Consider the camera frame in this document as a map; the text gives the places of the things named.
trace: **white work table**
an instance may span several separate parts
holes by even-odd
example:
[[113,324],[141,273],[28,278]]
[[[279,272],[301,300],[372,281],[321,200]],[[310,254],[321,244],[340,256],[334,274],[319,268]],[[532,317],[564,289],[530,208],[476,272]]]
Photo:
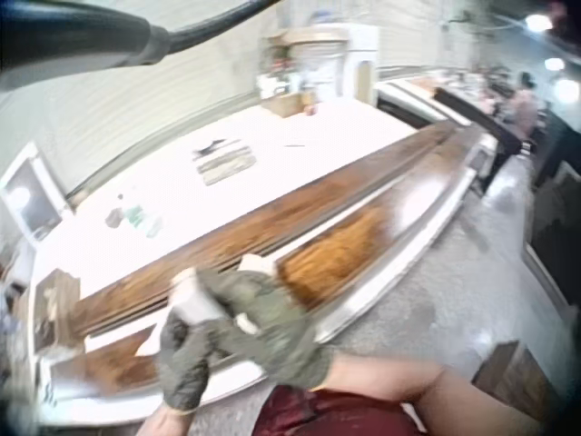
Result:
[[[81,298],[306,183],[407,137],[415,129],[352,99],[287,119],[254,106],[209,124],[148,155],[87,198],[40,243],[33,286],[55,268],[81,279]],[[216,139],[242,139],[257,163],[206,186],[193,150]],[[105,224],[130,194],[162,218],[152,239],[126,220]]]

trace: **concrete floor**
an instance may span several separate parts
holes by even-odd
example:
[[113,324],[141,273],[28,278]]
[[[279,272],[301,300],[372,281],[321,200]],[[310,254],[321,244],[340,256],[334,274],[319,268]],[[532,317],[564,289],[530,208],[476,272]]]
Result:
[[[414,356],[471,378],[497,343],[520,340],[560,393],[574,364],[568,329],[521,260],[529,161],[512,158],[376,307],[334,341],[347,352]],[[248,436],[272,384],[198,413],[191,436]]]

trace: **gray work glove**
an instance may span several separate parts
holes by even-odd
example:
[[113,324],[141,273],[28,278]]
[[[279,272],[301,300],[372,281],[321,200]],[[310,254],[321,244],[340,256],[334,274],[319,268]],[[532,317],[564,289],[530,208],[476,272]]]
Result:
[[191,327],[171,311],[162,329],[157,367],[163,400],[172,409],[186,414],[200,405],[211,352],[208,325]]
[[310,316],[282,282],[262,272],[198,271],[198,279],[231,316],[246,313],[259,328],[250,335],[231,320],[212,322],[220,350],[256,362],[281,384],[305,390],[321,386],[331,351],[315,342]]

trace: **hose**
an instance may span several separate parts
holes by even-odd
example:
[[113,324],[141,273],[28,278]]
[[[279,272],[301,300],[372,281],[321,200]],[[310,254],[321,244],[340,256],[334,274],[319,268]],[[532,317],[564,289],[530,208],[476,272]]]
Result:
[[216,15],[196,25],[170,33],[168,55],[182,52],[229,31],[233,27],[276,5],[281,0],[251,0],[220,15]]

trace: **forearm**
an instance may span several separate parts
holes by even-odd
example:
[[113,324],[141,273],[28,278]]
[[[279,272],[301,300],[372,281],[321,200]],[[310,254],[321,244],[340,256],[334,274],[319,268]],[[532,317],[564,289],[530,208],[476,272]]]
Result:
[[536,421],[433,362],[338,354],[322,387],[412,403],[430,436],[524,436],[539,430]]
[[338,353],[322,387],[383,401],[414,402],[443,372],[434,362]]
[[185,436],[192,426],[193,413],[181,415],[165,404],[143,423],[137,436]]
[[444,371],[414,403],[430,436],[529,436],[537,421],[506,406],[453,372]]

